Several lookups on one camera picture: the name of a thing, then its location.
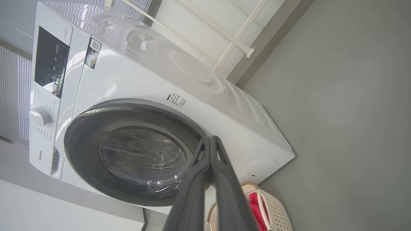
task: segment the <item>front-loading washing machine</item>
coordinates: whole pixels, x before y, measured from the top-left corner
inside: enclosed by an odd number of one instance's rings
[[[30,163],[71,185],[169,213],[199,140],[222,140],[240,181],[294,158],[262,105],[113,7],[39,2]],[[215,189],[205,193],[205,207]]]

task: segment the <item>washing machine door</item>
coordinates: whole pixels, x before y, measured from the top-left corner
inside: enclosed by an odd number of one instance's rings
[[[102,193],[143,206],[170,206],[204,131],[148,101],[116,100],[79,115],[65,134],[73,169]]]

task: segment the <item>dial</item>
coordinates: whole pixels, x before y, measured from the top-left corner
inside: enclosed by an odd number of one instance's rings
[[[42,107],[32,108],[30,110],[30,120],[35,124],[44,126],[51,122],[50,114]]]

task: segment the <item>floor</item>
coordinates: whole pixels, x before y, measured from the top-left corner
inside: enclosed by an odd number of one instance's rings
[[[245,85],[296,154],[261,184],[294,230],[411,230],[410,7],[316,0]]]

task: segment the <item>door glass window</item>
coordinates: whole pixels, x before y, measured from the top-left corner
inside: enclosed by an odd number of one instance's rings
[[[110,133],[100,143],[99,157],[116,177],[147,188],[173,185],[187,169],[186,155],[176,143],[138,128]]]

